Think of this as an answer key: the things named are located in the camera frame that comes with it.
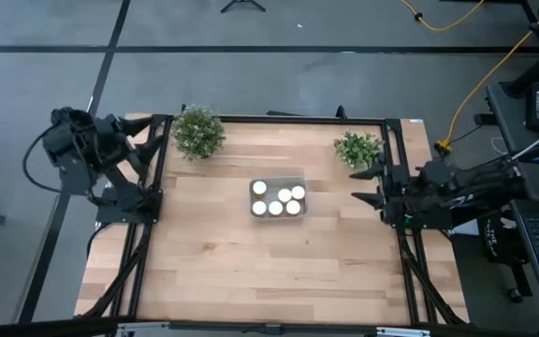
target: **green plant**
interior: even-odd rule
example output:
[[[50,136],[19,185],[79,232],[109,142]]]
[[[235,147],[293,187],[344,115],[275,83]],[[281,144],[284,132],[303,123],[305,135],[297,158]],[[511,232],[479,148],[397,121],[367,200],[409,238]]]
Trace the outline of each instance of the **green plant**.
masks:
[[[172,121],[172,137],[184,158],[207,158],[222,147],[224,127],[209,108],[190,106]]]
[[[336,155],[350,169],[368,169],[382,151],[382,141],[374,135],[364,136],[345,131],[340,139],[334,140]]]

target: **wooden table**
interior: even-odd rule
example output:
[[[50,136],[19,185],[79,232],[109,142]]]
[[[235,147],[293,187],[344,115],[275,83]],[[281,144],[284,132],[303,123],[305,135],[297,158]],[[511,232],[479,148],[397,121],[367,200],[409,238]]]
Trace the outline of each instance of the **wooden table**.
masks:
[[[401,123],[409,166],[422,166],[430,159],[424,125]],[[153,228],[138,319],[409,324],[396,233],[350,196],[374,191],[376,181],[349,179],[332,146],[345,130],[380,138],[379,127],[225,123],[225,129],[224,149],[205,160],[188,163],[168,147],[163,214]],[[306,179],[310,210],[302,220],[259,223],[249,214],[249,182],[275,176]],[[114,225],[95,239],[76,314],[115,277],[125,233],[126,225]],[[423,233],[431,281],[468,320],[450,242],[437,231]],[[130,288],[129,280],[122,313]],[[426,319],[417,282],[415,289]]]

